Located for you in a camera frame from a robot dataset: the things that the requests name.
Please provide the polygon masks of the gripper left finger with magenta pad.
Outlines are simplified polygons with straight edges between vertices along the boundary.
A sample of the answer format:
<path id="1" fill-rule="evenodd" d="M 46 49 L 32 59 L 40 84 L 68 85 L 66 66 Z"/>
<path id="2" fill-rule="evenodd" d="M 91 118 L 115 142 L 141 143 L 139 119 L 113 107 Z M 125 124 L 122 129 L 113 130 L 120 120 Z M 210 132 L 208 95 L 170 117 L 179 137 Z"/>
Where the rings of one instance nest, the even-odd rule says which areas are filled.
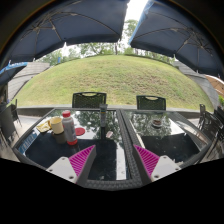
<path id="1" fill-rule="evenodd" d="M 89 146 L 70 157 L 60 157 L 47 171 L 65 180 L 84 186 L 96 157 L 96 146 Z"/>

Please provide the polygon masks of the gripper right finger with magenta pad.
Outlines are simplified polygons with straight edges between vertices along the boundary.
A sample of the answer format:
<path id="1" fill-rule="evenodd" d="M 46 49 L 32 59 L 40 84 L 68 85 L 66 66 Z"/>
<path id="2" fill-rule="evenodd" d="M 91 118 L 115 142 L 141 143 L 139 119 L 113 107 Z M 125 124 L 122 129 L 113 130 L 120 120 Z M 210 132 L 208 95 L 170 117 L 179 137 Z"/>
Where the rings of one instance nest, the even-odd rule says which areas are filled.
<path id="1" fill-rule="evenodd" d="M 155 153 L 134 146 L 133 153 L 137 157 L 137 163 L 142 168 L 143 182 L 148 184 L 180 170 L 180 167 L 167 155 L 158 156 Z"/>

